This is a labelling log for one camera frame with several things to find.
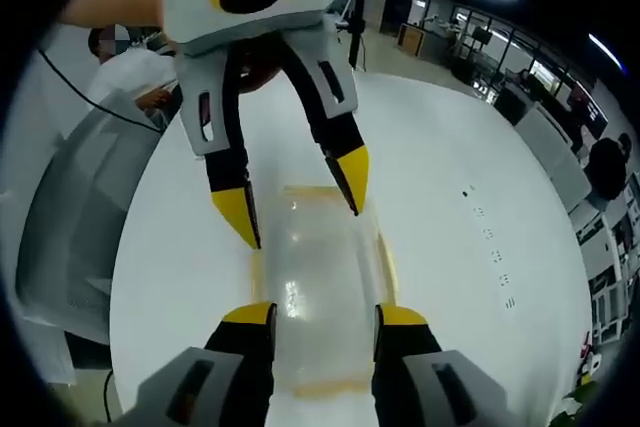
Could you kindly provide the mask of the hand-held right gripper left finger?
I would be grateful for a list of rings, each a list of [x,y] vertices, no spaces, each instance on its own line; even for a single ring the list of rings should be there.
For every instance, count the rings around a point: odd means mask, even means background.
[[[202,348],[147,378],[123,426],[263,426],[274,392],[277,304],[227,313]]]

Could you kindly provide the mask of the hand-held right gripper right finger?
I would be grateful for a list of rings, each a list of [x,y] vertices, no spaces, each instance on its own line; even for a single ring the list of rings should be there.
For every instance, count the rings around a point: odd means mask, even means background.
[[[372,394],[381,426],[507,426],[503,387],[457,350],[444,350],[426,319],[393,303],[375,307]]]

